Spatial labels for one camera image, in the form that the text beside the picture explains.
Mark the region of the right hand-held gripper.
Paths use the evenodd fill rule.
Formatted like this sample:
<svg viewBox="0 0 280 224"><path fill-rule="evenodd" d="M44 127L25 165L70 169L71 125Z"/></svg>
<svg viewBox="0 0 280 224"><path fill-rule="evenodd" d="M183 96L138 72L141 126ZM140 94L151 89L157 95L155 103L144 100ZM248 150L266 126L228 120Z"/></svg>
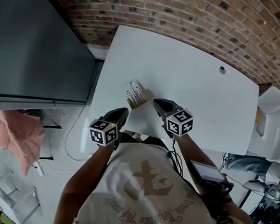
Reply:
<svg viewBox="0 0 280 224"><path fill-rule="evenodd" d="M171 100L156 98L153 100L153 107L159 116L165 117L164 129L170 138L181 137L193 129L194 115L183 109Z"/></svg>

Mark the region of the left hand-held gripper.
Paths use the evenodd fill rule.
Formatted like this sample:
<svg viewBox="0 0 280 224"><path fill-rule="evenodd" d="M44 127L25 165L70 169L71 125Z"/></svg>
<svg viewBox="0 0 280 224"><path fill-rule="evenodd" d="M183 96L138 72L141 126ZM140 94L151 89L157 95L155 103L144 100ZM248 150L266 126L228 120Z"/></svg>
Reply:
<svg viewBox="0 0 280 224"><path fill-rule="evenodd" d="M118 108L109 111L104 117L94 119L88 126L90 140L98 146L107 146L114 143L115 148L117 148L122 137L120 129L124 126L127 118L128 109Z"/></svg>

